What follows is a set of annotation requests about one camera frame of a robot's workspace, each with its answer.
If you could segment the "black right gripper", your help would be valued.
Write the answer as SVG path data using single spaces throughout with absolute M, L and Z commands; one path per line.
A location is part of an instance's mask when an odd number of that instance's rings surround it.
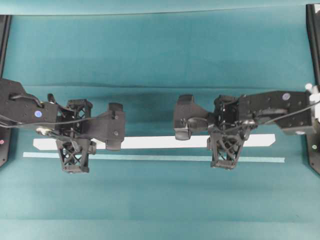
M 244 146 L 240 137 L 239 101 L 242 97 L 219 95 L 215 109 L 208 115 L 209 149 L 212 151 L 211 168 L 232 170 L 236 167 Z

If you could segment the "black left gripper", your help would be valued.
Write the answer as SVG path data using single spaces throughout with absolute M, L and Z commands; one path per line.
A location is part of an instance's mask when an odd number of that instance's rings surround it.
M 62 170 L 66 173 L 89 173 L 88 139 L 93 138 L 84 133 L 83 122 L 91 117 L 92 103 L 87 99 L 69 100 L 67 106 L 62 106 L 56 101 L 53 103 L 58 106 L 53 138 L 56 139 Z

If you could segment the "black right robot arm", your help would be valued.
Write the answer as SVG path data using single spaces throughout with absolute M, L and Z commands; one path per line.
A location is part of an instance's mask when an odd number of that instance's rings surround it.
M 319 100 L 308 91 L 269 91 L 239 97 L 220 95 L 208 116 L 207 147 L 212 168 L 236 167 L 245 141 L 258 126 L 275 124 L 287 135 L 315 135 Z

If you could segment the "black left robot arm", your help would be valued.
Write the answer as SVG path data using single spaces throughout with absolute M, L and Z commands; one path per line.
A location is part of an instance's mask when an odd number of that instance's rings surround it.
M 82 133 L 92 107 L 86 99 L 69 100 L 62 106 L 51 93 L 47 101 L 41 101 L 27 93 L 20 82 L 0 80 L 1 127 L 34 129 L 37 134 L 54 139 L 66 173 L 89 172 L 89 155 L 95 152 L 95 146 Z

